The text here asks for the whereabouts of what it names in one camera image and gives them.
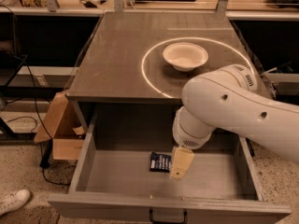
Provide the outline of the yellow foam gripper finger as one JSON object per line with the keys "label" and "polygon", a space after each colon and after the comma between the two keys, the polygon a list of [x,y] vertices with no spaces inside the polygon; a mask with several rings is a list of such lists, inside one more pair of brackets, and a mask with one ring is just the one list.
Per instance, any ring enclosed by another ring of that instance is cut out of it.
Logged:
{"label": "yellow foam gripper finger", "polygon": [[174,147],[170,176],[176,180],[183,178],[192,164],[194,153],[185,147]]}

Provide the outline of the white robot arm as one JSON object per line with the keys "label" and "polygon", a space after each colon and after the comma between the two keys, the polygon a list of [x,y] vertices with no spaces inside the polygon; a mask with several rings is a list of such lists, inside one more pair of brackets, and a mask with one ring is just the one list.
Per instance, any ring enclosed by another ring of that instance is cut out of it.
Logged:
{"label": "white robot arm", "polygon": [[175,116],[170,175],[181,179],[193,152],[215,129],[246,137],[279,156],[299,162],[299,107],[262,97],[257,81],[243,65],[228,65],[193,77],[181,94],[183,107]]}

